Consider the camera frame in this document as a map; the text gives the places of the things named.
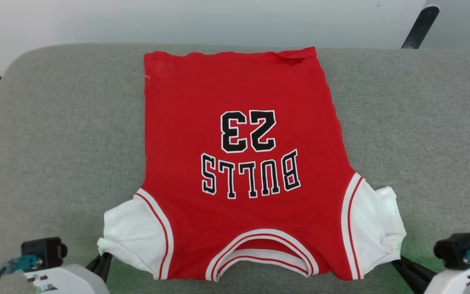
red stripe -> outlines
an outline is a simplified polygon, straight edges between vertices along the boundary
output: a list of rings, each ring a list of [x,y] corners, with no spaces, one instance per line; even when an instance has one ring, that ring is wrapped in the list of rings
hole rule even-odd
[[[362,182],[363,177],[360,177],[358,183],[351,195],[351,199],[349,200],[349,209],[347,210],[347,229],[349,230],[349,240],[351,241],[351,249],[353,250],[353,257],[355,258],[355,266],[357,268],[358,279],[360,279],[360,269],[358,268],[358,261],[357,261],[357,254],[355,253],[355,246],[353,245],[353,236],[351,235],[351,205],[353,204],[353,198],[355,197],[355,193],[358,190],[358,186],[360,186],[360,182]]]
[[[302,253],[302,255],[304,255],[304,257],[306,258],[306,260],[308,261],[309,263],[309,266],[311,267],[311,272],[314,271],[313,269],[313,265],[311,264],[311,260],[309,260],[309,258],[307,257],[307,255],[305,253],[302,252],[302,250],[298,249],[297,246],[295,246],[294,244],[292,244],[289,240],[281,237],[281,236],[277,236],[277,235],[274,235],[274,234],[267,234],[267,233],[261,233],[261,234],[253,234],[253,235],[249,235],[249,236],[246,236],[242,239],[240,239],[237,243],[233,244],[233,246],[230,247],[230,249],[228,249],[228,251],[226,251],[223,255],[221,255],[219,257],[219,259],[217,259],[217,261],[215,262],[214,266],[213,266],[213,269],[211,270],[211,280],[212,281],[215,281],[213,279],[213,273],[215,272],[215,268],[217,267],[217,264],[219,263],[219,261],[222,260],[222,258],[224,257],[224,255],[228,254],[231,252],[231,250],[235,247],[235,246],[239,246],[240,244],[244,243],[244,240],[247,239],[247,238],[250,238],[250,237],[254,237],[254,236],[272,236],[272,237],[276,237],[276,238],[279,238],[283,241],[285,241],[286,243],[288,243],[289,245],[293,246],[296,250],[298,250],[300,253]]]
[[[296,265],[293,265],[293,264],[289,264],[287,262],[283,262],[283,261],[280,261],[278,259],[273,259],[273,258],[262,258],[262,257],[256,257],[256,256],[250,256],[250,255],[242,255],[242,256],[238,256],[238,257],[234,257],[232,259],[230,259],[227,263],[223,264],[220,269],[218,270],[218,274],[220,274],[220,272],[222,272],[222,269],[225,268],[230,262],[234,261],[235,259],[240,259],[240,258],[251,258],[251,259],[257,259],[257,260],[260,260],[260,261],[271,261],[271,262],[278,262],[278,263],[282,263],[284,265],[287,265],[287,266],[290,266],[290,267],[294,267],[298,270],[300,270],[301,272],[304,272],[306,275],[308,274],[308,272],[301,268],[301,267],[298,267]]]
[[[164,227],[164,225],[162,224],[162,220],[159,218],[159,216],[157,215],[157,213],[155,212],[155,209],[153,209],[153,207],[151,206],[151,204],[149,203],[149,201],[144,198],[143,195],[140,195],[140,194],[137,194],[137,196],[141,197],[142,199],[144,199],[144,201],[146,201],[146,203],[148,204],[148,206],[150,207],[151,211],[153,212],[153,214],[155,215],[155,217],[157,218],[157,220],[159,221],[159,223],[161,224],[161,227],[162,227],[162,230],[164,231],[164,240],[166,241],[166,249],[164,251],[164,256],[162,257],[162,261],[161,261],[161,267],[159,268],[159,280],[161,279],[161,276],[162,276],[162,265],[164,264],[164,261],[166,260],[166,256],[168,255],[168,233],[166,233],[166,228]]]

white sleeve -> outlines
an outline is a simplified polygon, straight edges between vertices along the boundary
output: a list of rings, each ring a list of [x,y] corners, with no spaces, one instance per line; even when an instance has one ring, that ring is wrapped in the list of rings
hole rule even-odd
[[[103,238],[99,252],[160,277],[166,250],[164,230],[151,208],[139,196],[104,214]]]
[[[351,203],[350,226],[357,278],[364,278],[379,264],[400,259],[406,231],[391,187],[375,191],[362,179]]]

red jersey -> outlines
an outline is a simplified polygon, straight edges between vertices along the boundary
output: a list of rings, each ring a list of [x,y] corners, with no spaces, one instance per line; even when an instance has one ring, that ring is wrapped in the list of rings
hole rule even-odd
[[[146,179],[101,252],[211,281],[237,261],[350,280],[399,259],[396,196],[349,165],[314,48],[153,52],[145,70]]]

gray cushion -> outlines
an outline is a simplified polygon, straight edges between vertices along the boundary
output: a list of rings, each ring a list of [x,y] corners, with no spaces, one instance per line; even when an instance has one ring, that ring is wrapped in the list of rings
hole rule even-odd
[[[281,48],[61,45],[28,52],[0,83],[0,263],[26,240],[60,236],[67,264],[97,255],[106,210],[144,179],[145,52]],[[434,242],[470,232],[470,52],[318,49],[351,165],[373,188],[392,186],[408,236],[402,253],[443,267]],[[240,262],[219,283],[154,281],[114,262],[114,294],[410,293],[389,264],[363,281],[308,279]],[[30,293],[21,274],[0,293]]]

white armhole trim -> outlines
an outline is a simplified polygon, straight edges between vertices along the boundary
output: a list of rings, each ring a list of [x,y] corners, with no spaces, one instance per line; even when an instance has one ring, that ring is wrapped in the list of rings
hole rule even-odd
[[[363,279],[375,266],[400,259],[406,231],[392,188],[375,191],[355,174],[344,197],[341,225],[353,279]]]
[[[103,238],[99,252],[108,252],[120,261],[167,279],[173,255],[170,223],[155,199],[140,189],[129,200],[104,214]]]

